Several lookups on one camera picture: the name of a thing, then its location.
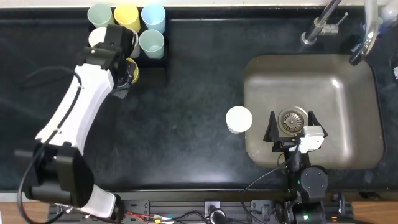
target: black countertop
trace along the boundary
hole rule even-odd
[[[250,160],[244,134],[228,131],[225,114],[243,105],[243,70],[255,56],[350,54],[360,35],[363,10],[339,8],[332,21],[349,12],[339,34],[319,37],[315,45],[304,47],[300,34],[321,11],[167,9],[169,85],[133,90],[125,100],[107,97],[84,153],[96,183],[114,191],[241,189],[269,171]],[[1,191],[17,189],[20,175],[14,149],[34,140],[70,84],[66,77],[40,88],[22,89],[19,81],[47,65],[74,68],[77,53],[87,45],[85,14],[86,9],[1,11]],[[398,87],[389,68],[397,39],[398,28],[391,29],[377,40],[367,58],[376,78],[385,158],[373,169],[329,170],[330,190],[398,188]],[[276,172],[257,188],[283,190],[285,177]]]

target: wooden surface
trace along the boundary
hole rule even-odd
[[[375,224],[398,223],[398,202],[354,202],[355,218]],[[40,202],[27,202],[24,207],[36,221],[47,219],[49,206]],[[19,215],[17,203],[0,202],[2,224],[25,224]]]

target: sink drain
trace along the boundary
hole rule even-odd
[[[300,132],[307,120],[306,112],[298,106],[284,109],[279,114],[279,127],[286,134],[295,134]]]

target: faucet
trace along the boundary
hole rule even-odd
[[[326,21],[330,14],[337,8],[341,0],[331,0],[325,10],[323,10],[320,17],[315,18],[313,24],[307,32],[301,35],[301,40],[304,44],[314,44],[317,41],[318,35],[323,32]],[[379,15],[377,12],[377,0],[364,0],[366,31],[364,40],[360,47],[349,58],[349,63],[352,65],[359,64],[370,52],[379,31]]]

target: sink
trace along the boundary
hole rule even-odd
[[[384,154],[373,71],[349,55],[263,55],[244,73],[244,106],[253,116],[246,150],[263,167],[275,167],[279,153],[262,139],[275,111],[281,136],[299,133],[313,111],[328,132],[312,164],[327,169],[375,167]]]

